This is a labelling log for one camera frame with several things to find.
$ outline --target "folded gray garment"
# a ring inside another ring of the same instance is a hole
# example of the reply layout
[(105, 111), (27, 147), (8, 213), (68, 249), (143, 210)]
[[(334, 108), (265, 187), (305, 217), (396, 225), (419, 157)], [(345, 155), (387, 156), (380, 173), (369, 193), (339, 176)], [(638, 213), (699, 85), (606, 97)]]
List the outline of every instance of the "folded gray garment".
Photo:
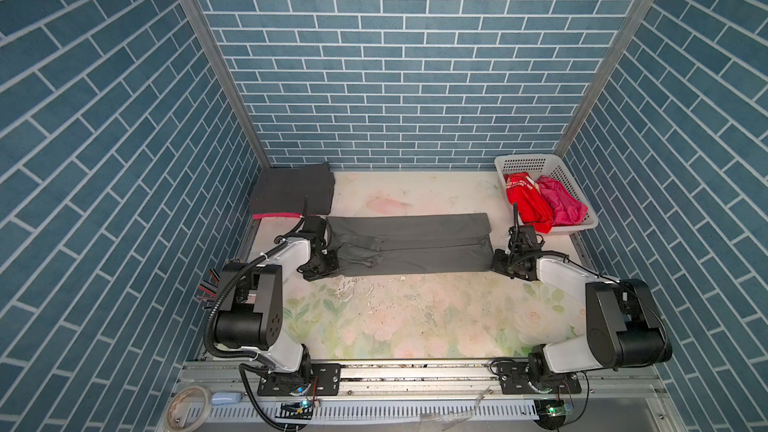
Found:
[(491, 267), (485, 214), (328, 217), (331, 250), (346, 276), (483, 272)]

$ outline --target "black mounting plate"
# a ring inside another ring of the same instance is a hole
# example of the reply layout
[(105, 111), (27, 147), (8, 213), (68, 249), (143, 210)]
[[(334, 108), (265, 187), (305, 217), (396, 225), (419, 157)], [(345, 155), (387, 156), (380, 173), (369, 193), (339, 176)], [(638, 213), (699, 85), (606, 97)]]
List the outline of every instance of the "black mounting plate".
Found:
[[(279, 387), (280, 374), (269, 374), (259, 381), (257, 394), (260, 397), (285, 397), (286, 394)], [(312, 364), (310, 373), (310, 387), (306, 396), (311, 398), (331, 396), (339, 394), (339, 382), (341, 381), (341, 364)]]
[[(502, 386), (504, 395), (520, 394), (550, 394), (541, 388), (536, 390), (528, 379), (528, 362), (499, 362), (496, 365), (498, 370), (498, 381)], [(561, 395), (568, 392), (571, 394), (580, 394), (581, 385), (577, 378), (571, 378), (571, 374), (562, 374), (558, 379), (547, 380), (542, 383), (545, 388), (551, 388), (554, 393), (561, 389)]]

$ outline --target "blue brick wall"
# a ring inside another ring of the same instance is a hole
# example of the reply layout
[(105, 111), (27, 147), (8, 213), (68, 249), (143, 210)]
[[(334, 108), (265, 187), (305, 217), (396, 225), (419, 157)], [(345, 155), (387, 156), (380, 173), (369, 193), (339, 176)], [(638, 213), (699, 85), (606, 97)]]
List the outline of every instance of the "blue brick wall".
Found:
[(642, 277), (690, 430), (766, 430), (768, 0), (656, 0), (568, 164), (602, 270)]
[(550, 152), (632, 0), (200, 0), (278, 166)]
[(0, 430), (144, 430), (254, 155), (177, 0), (0, 0)]

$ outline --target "metal corner beam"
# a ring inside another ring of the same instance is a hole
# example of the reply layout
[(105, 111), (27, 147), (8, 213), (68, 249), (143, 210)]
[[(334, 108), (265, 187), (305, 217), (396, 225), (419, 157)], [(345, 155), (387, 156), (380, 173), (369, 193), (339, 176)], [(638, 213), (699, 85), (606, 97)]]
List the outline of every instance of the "metal corner beam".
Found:
[(565, 157), (565, 153), (576, 139), (578, 131), (581, 126), (589, 117), (592, 107), (598, 101), (600, 94), (605, 86), (608, 84), (610, 76), (616, 70), (616, 66), (621, 60), (622, 55), (626, 51), (632, 37), (640, 28), (645, 15), (650, 10), (650, 6), (653, 5), (654, 0), (634, 0), (627, 16), (624, 18), (624, 22), (619, 27), (613, 41), (608, 47), (608, 52), (605, 54), (605, 58), (600, 62), (598, 69), (594, 73), (592, 81), (587, 86), (584, 95), (581, 97), (581, 101), (576, 108), (576, 112), (571, 117), (571, 120), (563, 130), (558, 144), (554, 148), (554, 153), (557, 156)]
[(248, 114), (248, 109), (243, 102), (243, 98), (240, 96), (240, 92), (237, 91), (230, 68), (226, 65), (224, 56), (221, 54), (221, 50), (216, 44), (214, 33), (210, 30), (210, 27), (208, 27), (208, 22), (205, 19), (203, 10), (200, 8), (200, 3), (198, 3), (197, 0), (178, 1), (179, 4), (181, 4), (181, 8), (184, 9), (184, 13), (187, 15), (187, 19), (192, 26), (192, 31), (194, 31), (197, 40), (200, 42), (200, 46), (203, 47), (203, 52), (208, 58), (208, 62), (214, 70), (214, 74), (216, 74), (216, 78), (226, 95), (226, 99), (232, 106), (235, 117), (240, 123), (240, 127), (243, 129), (251, 149), (253, 149), (256, 154), (256, 159), (259, 161), (262, 168), (272, 168), (270, 159), (266, 152), (264, 152), (264, 148), (256, 134), (254, 123)]

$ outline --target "gray fabric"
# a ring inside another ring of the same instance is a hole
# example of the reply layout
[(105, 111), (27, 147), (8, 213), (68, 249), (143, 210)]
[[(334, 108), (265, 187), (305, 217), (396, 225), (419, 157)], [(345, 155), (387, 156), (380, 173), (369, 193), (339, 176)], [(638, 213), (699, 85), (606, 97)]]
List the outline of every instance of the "gray fabric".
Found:
[(328, 162), (304, 168), (267, 168), (250, 194), (249, 210), (251, 214), (301, 214), (306, 196), (307, 213), (324, 216), (331, 213), (335, 185)]
[(346, 276), (483, 272), (493, 248), (485, 214), (328, 217), (331, 250)]

